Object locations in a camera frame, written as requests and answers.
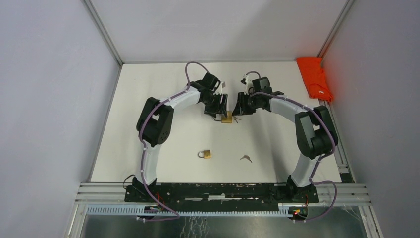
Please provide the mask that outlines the large brass padlock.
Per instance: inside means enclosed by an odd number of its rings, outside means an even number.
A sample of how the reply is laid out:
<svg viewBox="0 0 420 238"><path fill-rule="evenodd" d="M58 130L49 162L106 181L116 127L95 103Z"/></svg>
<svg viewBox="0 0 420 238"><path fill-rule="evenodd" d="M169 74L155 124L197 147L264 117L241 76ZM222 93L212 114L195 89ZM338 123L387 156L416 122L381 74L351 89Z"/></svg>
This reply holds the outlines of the large brass padlock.
<svg viewBox="0 0 420 238"><path fill-rule="evenodd" d="M228 111L226 115L217 114L216 117L213 117L212 119L214 121L220 122L220 123L232 123L233 122L233 117L232 117L232 112L231 111Z"/></svg>

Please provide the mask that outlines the small keys on table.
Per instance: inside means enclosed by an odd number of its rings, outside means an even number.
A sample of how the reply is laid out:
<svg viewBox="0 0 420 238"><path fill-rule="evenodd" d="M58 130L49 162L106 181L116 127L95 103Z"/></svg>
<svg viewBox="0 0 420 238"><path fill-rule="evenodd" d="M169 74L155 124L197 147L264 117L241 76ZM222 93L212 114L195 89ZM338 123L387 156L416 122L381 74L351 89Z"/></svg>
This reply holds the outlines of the small keys on table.
<svg viewBox="0 0 420 238"><path fill-rule="evenodd" d="M250 163L252 163L252 162L253 162L253 161L251 160L250 156L248 156L248 155L243 155L243 156L240 158L240 160L247 160L247 161L249 161Z"/></svg>

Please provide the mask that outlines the aluminium front frame rail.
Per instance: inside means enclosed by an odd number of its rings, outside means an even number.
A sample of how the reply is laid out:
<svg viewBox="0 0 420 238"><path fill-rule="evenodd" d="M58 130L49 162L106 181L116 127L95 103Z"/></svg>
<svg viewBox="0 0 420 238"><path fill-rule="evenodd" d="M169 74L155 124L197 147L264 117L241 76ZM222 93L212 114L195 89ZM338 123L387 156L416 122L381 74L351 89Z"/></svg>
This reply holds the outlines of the aluminium front frame rail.
<svg viewBox="0 0 420 238"><path fill-rule="evenodd" d="M383 233L363 184L82 183L65 237L367 237Z"/></svg>

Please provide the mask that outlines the small brass padlock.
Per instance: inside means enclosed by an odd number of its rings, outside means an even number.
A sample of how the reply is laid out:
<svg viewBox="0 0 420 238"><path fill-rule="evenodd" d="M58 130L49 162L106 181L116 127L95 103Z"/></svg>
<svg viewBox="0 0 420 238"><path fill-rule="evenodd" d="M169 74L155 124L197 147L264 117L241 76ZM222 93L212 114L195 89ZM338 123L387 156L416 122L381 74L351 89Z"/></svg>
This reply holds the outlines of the small brass padlock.
<svg viewBox="0 0 420 238"><path fill-rule="evenodd" d="M211 150L199 151L198 154L197 154L197 156L199 158L210 159L212 157Z"/></svg>

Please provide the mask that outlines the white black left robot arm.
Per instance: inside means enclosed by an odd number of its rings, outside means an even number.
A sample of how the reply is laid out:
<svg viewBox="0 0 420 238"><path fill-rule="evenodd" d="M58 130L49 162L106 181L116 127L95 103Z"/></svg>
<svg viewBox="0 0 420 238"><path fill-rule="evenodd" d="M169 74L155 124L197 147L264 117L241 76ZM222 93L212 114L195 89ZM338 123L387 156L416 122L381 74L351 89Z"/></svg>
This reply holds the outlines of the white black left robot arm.
<svg viewBox="0 0 420 238"><path fill-rule="evenodd" d="M213 119L227 116L227 94L216 76L207 72L201 80L189 82L173 96L157 99L149 97L136 124L142 143L142 155L132 185L137 196L150 202L156 195L157 161L162 144L169 138L175 112L202 103L204 115Z"/></svg>

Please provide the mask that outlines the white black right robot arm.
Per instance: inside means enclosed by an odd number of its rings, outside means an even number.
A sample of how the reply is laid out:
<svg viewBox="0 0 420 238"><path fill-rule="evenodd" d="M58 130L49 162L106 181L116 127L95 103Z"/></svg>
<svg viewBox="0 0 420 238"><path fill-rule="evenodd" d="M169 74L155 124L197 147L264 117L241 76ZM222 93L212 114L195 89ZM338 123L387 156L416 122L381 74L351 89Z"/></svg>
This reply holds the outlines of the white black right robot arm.
<svg viewBox="0 0 420 238"><path fill-rule="evenodd" d="M299 202L313 185L320 162L333 154L338 144L328 109L325 106L310 108L280 91L274 92L267 77L250 80L245 75L241 83L245 85L245 91L238 93L232 112L234 117L252 115L257 109L264 109L283 116L295 125L300 155L288 177L286 196L292 202Z"/></svg>

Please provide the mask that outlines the aluminium corner frame post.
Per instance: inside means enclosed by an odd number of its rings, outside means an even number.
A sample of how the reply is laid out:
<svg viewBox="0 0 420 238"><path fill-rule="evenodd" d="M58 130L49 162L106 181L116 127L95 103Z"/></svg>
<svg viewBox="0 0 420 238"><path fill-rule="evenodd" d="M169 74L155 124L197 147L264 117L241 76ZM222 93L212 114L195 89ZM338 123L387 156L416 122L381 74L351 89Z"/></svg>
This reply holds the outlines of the aluminium corner frame post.
<svg viewBox="0 0 420 238"><path fill-rule="evenodd" d="M336 36L338 35L345 19L347 18L348 14L350 13L351 9L353 8L354 4L356 3L356 0L347 0L341 9L337 19L335 20L332 28L330 29L323 45L321 46L317 57L319 58L325 58L325 56L328 53L329 48L332 46Z"/></svg>

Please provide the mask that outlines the orange folded cloth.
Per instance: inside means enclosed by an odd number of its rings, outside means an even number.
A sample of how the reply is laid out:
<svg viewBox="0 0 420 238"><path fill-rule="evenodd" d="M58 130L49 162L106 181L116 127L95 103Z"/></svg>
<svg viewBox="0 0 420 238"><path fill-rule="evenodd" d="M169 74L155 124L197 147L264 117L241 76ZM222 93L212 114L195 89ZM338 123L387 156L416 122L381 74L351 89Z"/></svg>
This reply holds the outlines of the orange folded cloth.
<svg viewBox="0 0 420 238"><path fill-rule="evenodd" d="M331 103L334 97L327 86L321 62L322 58L320 57L296 58L296 63L309 97Z"/></svg>

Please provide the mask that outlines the left aluminium corner post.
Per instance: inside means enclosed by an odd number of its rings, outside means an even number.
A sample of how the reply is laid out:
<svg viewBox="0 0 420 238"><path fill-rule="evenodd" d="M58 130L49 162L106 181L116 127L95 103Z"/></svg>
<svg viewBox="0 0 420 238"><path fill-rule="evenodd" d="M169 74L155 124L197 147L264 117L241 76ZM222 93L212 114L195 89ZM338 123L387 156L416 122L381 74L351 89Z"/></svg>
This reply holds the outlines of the left aluminium corner post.
<svg viewBox="0 0 420 238"><path fill-rule="evenodd" d="M108 30L105 27L105 24L103 23L98 11L96 10L94 3L91 0L81 0L81 2L84 4L84 6L87 9L88 14L92 18L94 24L96 25L102 39L104 40L104 43L106 44L109 52L111 53L112 57L114 58L115 62L119 67L123 66L123 60L113 42L111 39L111 36L108 32Z"/></svg>

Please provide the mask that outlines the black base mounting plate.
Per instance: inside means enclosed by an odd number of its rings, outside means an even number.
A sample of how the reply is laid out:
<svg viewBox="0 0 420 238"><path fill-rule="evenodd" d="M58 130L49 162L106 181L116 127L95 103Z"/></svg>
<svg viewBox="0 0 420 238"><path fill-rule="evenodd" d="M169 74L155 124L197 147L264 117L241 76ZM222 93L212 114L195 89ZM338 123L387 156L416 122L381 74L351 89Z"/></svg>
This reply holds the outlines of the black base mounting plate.
<svg viewBox="0 0 420 238"><path fill-rule="evenodd" d="M290 198L286 183L155 183L141 194L127 186L125 202L166 205L164 211L177 212L252 212L278 211L279 203L318 203L315 186Z"/></svg>

